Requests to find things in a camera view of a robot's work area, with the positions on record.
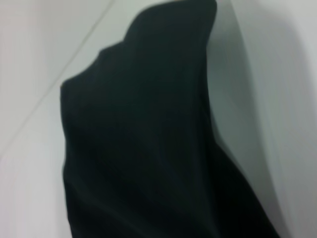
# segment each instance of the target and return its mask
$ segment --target white wall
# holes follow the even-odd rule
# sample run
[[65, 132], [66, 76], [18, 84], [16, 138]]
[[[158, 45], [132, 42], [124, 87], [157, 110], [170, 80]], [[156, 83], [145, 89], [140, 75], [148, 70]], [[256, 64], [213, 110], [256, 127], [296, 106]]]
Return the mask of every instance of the white wall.
[[317, 237], [317, 3], [219, 0], [216, 127], [283, 238]]

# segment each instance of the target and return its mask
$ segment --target black cloth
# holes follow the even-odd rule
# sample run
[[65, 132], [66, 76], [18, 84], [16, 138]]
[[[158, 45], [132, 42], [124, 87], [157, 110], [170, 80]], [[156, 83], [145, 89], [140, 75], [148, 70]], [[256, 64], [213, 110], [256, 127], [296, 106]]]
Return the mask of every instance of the black cloth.
[[149, 8], [63, 83], [74, 238], [278, 237], [213, 137], [206, 45], [215, 14], [213, 0]]

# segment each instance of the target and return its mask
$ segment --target black fabric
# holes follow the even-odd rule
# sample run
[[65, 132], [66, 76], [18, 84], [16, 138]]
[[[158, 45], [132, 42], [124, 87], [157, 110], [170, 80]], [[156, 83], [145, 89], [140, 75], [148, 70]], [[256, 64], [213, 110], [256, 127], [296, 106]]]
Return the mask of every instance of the black fabric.
[[147, 9], [63, 84], [74, 238], [278, 237], [213, 138], [206, 45], [215, 14], [213, 0]]

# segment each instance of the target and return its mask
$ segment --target dark garment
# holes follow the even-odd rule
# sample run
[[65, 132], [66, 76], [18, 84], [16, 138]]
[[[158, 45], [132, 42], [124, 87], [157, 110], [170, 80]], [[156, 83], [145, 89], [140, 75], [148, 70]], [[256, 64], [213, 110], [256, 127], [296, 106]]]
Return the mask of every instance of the dark garment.
[[215, 14], [213, 0], [147, 9], [63, 84], [74, 238], [278, 237], [213, 137], [206, 45]]

